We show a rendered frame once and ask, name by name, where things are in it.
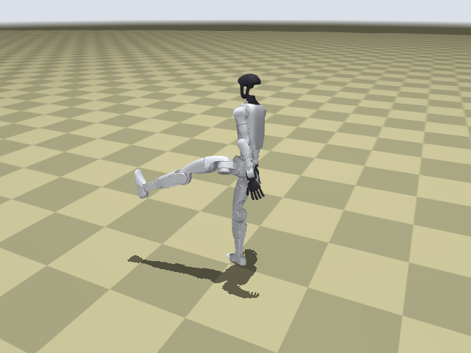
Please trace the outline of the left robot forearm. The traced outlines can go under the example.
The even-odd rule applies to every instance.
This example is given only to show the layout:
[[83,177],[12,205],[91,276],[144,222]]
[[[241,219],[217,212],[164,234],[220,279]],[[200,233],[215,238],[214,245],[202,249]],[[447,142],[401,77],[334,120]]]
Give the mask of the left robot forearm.
[[250,150],[248,143],[246,142],[245,139],[240,139],[237,142],[237,145],[241,151],[241,156],[243,159],[244,163],[244,169],[246,170],[247,177],[252,178],[255,177],[253,169],[254,169],[254,164],[252,162],[252,150]]

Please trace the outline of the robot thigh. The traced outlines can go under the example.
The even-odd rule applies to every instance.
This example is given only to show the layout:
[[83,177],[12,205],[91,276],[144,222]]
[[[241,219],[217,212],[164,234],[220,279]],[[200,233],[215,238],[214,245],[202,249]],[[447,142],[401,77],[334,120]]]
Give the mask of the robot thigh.
[[212,173],[218,170],[218,174],[228,175],[237,170],[237,163],[232,163],[229,157],[209,156],[193,161],[183,167],[178,173],[183,172],[188,176],[187,185],[191,181],[191,174]]
[[[258,181],[259,176],[256,173],[256,180]],[[239,177],[235,185],[234,196],[233,196],[233,212],[232,217],[235,221],[243,221],[246,218],[246,213],[243,209],[244,203],[247,200],[247,187],[248,187],[247,178]],[[250,191],[249,191],[250,192]]]

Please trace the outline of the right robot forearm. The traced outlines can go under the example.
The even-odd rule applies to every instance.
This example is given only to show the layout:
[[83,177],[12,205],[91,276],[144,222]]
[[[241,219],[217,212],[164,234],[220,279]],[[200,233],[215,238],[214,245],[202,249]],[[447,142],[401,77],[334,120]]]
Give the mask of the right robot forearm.
[[259,153],[260,153],[260,149],[259,150],[254,150],[254,152],[253,152],[254,160],[252,162],[256,165],[258,164]]

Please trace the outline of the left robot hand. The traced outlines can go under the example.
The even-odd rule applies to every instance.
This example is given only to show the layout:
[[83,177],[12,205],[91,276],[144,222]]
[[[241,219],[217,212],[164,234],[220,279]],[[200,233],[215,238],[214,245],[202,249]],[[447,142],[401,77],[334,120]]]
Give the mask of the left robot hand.
[[[247,180],[249,180],[249,182],[248,182],[248,184],[247,184],[248,187],[247,187],[247,192],[246,192],[246,194],[247,194],[247,196],[248,196],[248,195],[249,195],[249,191],[250,191],[252,200],[255,200],[254,197],[253,197],[253,194],[254,194],[256,200],[258,200],[258,197],[261,199],[261,198],[262,198],[261,195],[262,195],[262,196],[265,196],[265,195],[263,194],[263,192],[262,192],[262,190],[261,190],[260,184],[259,184],[258,181],[256,180],[257,176],[256,176],[256,173],[255,173],[255,170],[254,170],[254,169],[253,169],[253,172],[254,172],[255,177],[252,177],[252,178],[248,178],[248,177],[247,177]],[[247,176],[247,173],[246,173],[246,176]],[[261,195],[259,194],[258,189],[259,189],[259,191],[261,192]],[[257,197],[257,195],[256,195],[256,191],[257,191],[258,197]],[[252,192],[253,192],[253,193],[252,193]]]

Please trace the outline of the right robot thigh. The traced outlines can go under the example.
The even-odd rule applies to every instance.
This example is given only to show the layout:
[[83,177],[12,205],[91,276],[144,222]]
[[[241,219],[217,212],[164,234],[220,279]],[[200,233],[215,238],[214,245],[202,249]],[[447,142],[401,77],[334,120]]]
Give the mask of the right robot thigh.
[[[258,181],[259,176],[256,173],[256,180]],[[239,177],[235,185],[234,196],[233,196],[233,212],[232,217],[235,221],[243,221],[246,218],[246,213],[243,209],[244,203],[247,200],[247,187],[248,187],[247,178]],[[249,191],[250,192],[250,191]]]

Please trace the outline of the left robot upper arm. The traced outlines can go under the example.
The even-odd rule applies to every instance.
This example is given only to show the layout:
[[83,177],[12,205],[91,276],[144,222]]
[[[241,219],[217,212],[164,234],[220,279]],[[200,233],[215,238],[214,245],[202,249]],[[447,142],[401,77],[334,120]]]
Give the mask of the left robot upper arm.
[[250,139],[249,139],[248,124],[247,124],[248,115],[249,115],[249,113],[248,113],[247,106],[235,108],[234,111],[233,111],[233,116],[234,116],[234,119],[236,121],[238,132],[241,135],[240,139],[245,139],[246,142],[249,145],[250,144]]

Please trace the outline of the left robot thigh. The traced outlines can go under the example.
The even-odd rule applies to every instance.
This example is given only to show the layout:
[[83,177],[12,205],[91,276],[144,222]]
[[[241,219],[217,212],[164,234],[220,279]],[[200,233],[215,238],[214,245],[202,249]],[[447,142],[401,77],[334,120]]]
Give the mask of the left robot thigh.
[[187,185],[191,181],[191,174],[212,173],[218,170],[218,174],[228,175],[237,170],[237,163],[232,163],[229,157],[209,156],[193,161],[183,167],[178,173],[183,172],[188,176]]

